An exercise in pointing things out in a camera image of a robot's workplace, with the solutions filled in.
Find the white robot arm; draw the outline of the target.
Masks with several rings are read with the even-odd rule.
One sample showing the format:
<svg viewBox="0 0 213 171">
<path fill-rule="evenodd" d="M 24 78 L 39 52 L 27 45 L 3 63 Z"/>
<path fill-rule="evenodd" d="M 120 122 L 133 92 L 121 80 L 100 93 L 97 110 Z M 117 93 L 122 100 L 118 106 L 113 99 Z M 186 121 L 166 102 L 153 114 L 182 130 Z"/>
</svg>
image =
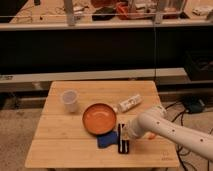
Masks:
<svg viewBox="0 0 213 171">
<path fill-rule="evenodd" d="M 164 118 L 166 113 L 160 105 L 145 110 L 127 122 L 123 136 L 139 139 L 146 132 L 152 132 L 213 162 L 213 135 L 168 121 Z"/>
</svg>

